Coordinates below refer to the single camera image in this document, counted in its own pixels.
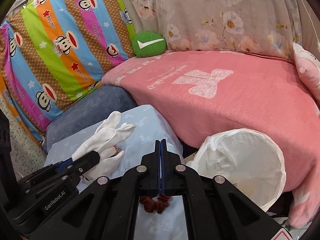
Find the dark red scrunchie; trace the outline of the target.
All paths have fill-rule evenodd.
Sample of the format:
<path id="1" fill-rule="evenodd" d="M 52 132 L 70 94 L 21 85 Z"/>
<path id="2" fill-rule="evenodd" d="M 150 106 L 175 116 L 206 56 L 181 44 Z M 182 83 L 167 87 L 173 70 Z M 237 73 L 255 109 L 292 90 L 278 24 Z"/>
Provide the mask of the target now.
<path id="1" fill-rule="evenodd" d="M 168 206 L 171 200 L 170 196 L 158 195 L 156 199 L 149 196 L 141 196 L 140 204 L 143 205 L 145 212 L 161 214 Z"/>

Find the white glove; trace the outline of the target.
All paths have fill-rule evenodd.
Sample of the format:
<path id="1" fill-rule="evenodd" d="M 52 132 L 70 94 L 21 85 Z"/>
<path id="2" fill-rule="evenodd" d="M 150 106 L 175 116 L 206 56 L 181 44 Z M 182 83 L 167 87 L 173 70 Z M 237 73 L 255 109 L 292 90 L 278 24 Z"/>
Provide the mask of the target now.
<path id="1" fill-rule="evenodd" d="M 87 180 L 94 181 L 100 176 L 109 177 L 118 169 L 125 152 L 119 150 L 117 145 L 124 142 L 136 127 L 134 124 L 127 123 L 117 127 L 120 121 L 121 113 L 119 111 L 112 112 L 95 130 L 93 135 L 72 154 L 72 160 L 76 161 L 88 152 L 99 153 L 99 163 L 84 173 Z"/>

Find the white bag-lined trash bin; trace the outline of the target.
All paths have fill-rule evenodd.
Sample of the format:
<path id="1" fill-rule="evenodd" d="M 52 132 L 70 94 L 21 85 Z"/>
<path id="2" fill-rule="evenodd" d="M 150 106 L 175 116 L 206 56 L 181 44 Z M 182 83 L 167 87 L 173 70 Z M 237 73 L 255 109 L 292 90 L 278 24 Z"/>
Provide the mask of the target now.
<path id="1" fill-rule="evenodd" d="M 280 197 L 286 183 L 282 150 L 269 136 L 252 129 L 207 137 L 187 166 L 204 177 L 225 177 L 264 211 Z"/>

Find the speckled bed sheet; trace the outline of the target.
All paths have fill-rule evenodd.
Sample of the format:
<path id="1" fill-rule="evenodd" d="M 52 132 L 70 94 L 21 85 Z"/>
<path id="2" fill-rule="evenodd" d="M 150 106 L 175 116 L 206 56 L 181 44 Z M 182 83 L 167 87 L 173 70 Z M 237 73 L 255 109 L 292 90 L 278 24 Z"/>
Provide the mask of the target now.
<path id="1" fill-rule="evenodd" d="M 1 94 L 1 111 L 10 124 L 11 161 L 17 180 L 44 166 L 46 154 L 18 123 Z"/>

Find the blue-grey velvet cushion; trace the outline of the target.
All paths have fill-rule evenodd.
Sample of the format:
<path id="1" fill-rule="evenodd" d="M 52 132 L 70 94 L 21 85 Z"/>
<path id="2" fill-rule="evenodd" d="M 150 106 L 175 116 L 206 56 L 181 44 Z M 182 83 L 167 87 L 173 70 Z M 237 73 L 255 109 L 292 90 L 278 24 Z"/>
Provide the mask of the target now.
<path id="1" fill-rule="evenodd" d="M 105 120 L 112 112 L 121 113 L 137 107 L 132 95 L 117 86 L 103 85 L 69 107 L 47 127 L 43 150 L 45 153 L 56 142 Z"/>

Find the pink blanket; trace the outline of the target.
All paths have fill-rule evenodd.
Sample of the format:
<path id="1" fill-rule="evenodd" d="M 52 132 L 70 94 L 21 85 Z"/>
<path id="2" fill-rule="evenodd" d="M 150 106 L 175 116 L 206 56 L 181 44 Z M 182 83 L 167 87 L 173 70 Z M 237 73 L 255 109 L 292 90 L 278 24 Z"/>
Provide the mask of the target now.
<path id="1" fill-rule="evenodd" d="M 290 61 L 230 51 L 168 52 L 131 58 L 102 83 L 152 105 L 194 148 L 236 128 L 268 135 L 284 155 L 291 226 L 303 227 L 319 211 L 319 110 Z"/>

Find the colourful monkey striped pillow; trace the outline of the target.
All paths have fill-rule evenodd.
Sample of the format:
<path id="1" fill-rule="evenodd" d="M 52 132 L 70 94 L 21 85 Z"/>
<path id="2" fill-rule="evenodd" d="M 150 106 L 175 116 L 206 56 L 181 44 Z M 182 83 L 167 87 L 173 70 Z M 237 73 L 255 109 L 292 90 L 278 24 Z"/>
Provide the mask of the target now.
<path id="1" fill-rule="evenodd" d="M 42 145 L 48 125 L 134 56 L 123 0 L 30 0 L 1 25 L 1 93 Z"/>

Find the green checkmark plush cushion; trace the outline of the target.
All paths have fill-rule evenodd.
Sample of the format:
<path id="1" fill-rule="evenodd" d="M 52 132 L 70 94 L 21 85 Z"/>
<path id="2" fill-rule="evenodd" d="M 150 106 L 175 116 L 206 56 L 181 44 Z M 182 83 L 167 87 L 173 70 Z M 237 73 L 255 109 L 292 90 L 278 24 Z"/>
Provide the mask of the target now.
<path id="1" fill-rule="evenodd" d="M 167 44 L 162 35 L 149 31 L 137 33 L 132 40 L 132 49 L 138 58 L 161 55 L 166 47 Z"/>

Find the pink white small pillow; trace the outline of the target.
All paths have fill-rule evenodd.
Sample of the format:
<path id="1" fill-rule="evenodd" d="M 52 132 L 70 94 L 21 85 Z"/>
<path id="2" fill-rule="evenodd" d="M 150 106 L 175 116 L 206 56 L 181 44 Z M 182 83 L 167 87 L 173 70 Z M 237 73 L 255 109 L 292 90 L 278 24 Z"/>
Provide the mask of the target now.
<path id="1" fill-rule="evenodd" d="M 319 102 L 319 61 L 296 42 L 293 42 L 293 53 L 299 78 Z"/>

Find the grey floral quilt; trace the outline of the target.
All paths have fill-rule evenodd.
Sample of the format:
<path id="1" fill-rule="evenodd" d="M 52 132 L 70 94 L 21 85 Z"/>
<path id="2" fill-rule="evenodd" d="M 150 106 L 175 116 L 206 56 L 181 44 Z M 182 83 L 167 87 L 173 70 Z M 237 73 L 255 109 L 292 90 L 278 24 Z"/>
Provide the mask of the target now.
<path id="1" fill-rule="evenodd" d="M 293 59 L 302 41 L 297 0 L 123 0 L 137 32 L 170 50 L 233 50 Z"/>

